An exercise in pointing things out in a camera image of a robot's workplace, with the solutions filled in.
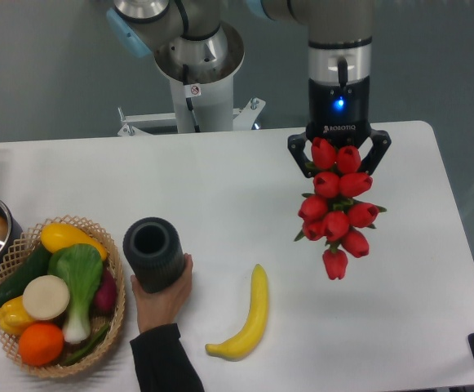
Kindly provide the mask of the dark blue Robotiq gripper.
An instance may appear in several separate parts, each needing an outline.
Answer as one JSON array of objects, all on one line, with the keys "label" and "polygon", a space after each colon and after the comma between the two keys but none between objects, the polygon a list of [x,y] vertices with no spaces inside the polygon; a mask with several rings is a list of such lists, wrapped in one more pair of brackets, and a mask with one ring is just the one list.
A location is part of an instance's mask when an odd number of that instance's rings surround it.
[{"label": "dark blue Robotiq gripper", "polygon": [[303,175],[313,178],[317,174],[304,152],[307,141],[313,142],[316,137],[327,139],[335,147],[360,147],[369,137],[372,146],[362,159],[359,171],[372,175],[392,140],[386,131],[370,130],[370,77],[344,87],[322,85],[310,79],[308,94],[310,120],[306,126],[306,135],[295,134],[287,139],[287,149]]}]

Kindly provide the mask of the black sleeved forearm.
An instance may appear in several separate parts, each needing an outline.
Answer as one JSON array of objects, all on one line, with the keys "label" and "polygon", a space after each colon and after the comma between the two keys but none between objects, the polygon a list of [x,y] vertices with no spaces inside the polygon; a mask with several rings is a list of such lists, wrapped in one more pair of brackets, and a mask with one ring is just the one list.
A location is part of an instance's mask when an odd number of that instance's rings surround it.
[{"label": "black sleeved forearm", "polygon": [[176,323],[140,333],[130,341],[141,391],[204,391],[180,342]]}]

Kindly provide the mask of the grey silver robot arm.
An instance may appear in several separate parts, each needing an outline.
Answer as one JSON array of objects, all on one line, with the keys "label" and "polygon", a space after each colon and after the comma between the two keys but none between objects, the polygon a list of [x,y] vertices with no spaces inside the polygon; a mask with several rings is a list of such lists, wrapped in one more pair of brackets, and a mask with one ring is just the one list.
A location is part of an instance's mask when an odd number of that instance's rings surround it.
[{"label": "grey silver robot arm", "polygon": [[[307,177],[304,153],[321,137],[337,148],[372,143],[360,169],[373,173],[391,144],[368,121],[374,3],[250,1],[267,20],[292,20],[308,30],[309,121],[288,148]],[[231,131],[233,78],[244,59],[240,34],[221,18],[218,1],[116,1],[107,21],[136,57],[152,56],[171,87],[180,133]]]}]

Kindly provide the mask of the bare human hand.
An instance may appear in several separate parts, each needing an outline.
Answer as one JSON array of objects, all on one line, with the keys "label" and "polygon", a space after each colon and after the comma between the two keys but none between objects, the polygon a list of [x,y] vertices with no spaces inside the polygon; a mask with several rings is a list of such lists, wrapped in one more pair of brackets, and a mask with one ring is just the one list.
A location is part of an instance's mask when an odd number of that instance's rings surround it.
[{"label": "bare human hand", "polygon": [[172,324],[193,288],[193,258],[184,254],[185,267],[181,276],[169,287],[156,293],[147,293],[134,274],[131,289],[135,297],[137,325],[140,333]]}]

